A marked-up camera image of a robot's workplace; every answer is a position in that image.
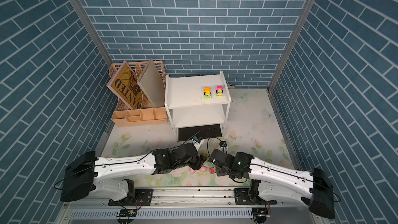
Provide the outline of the pink green toy car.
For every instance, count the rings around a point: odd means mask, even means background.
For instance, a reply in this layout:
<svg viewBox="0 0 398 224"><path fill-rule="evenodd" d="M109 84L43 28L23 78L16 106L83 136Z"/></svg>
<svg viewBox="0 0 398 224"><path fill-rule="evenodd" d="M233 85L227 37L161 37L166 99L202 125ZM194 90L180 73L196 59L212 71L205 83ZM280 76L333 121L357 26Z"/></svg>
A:
<svg viewBox="0 0 398 224"><path fill-rule="evenodd" d="M216 96L223 97L223 86L217 86L216 88Z"/></svg>

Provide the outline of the orange green toy car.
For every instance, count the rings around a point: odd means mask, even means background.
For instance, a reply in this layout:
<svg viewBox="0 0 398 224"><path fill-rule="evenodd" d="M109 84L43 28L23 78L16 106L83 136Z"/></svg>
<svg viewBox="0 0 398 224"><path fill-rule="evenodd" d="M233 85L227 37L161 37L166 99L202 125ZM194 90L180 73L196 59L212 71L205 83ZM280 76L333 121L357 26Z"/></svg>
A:
<svg viewBox="0 0 398 224"><path fill-rule="evenodd" d="M209 87L205 87L204 89L204 98L211 99L211 89Z"/></svg>

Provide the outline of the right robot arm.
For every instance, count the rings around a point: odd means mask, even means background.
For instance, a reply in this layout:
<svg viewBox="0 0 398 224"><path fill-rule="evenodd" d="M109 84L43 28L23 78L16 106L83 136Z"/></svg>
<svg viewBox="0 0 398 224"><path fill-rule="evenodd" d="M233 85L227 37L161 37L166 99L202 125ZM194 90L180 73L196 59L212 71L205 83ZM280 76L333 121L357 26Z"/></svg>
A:
<svg viewBox="0 0 398 224"><path fill-rule="evenodd" d="M313 214L335 218L334 189L327 174L318 168L297 171L265 162L253 155L236 155L215 149L209 161L230 179L248 179L254 186L251 199L265 201L293 200L308 207Z"/></svg>

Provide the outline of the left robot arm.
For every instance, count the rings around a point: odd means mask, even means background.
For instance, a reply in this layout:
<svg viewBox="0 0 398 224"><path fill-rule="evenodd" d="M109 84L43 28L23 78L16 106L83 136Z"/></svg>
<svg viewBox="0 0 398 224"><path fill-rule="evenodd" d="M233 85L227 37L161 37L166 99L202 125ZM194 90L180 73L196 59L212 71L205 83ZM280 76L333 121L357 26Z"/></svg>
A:
<svg viewBox="0 0 398 224"><path fill-rule="evenodd" d="M129 176L169 174L184 167L197 171L205 161L206 157L191 143L124 158L97 157L94 151L89 151L66 167L60 200L73 202L88 196L116 202L133 200L134 182Z"/></svg>

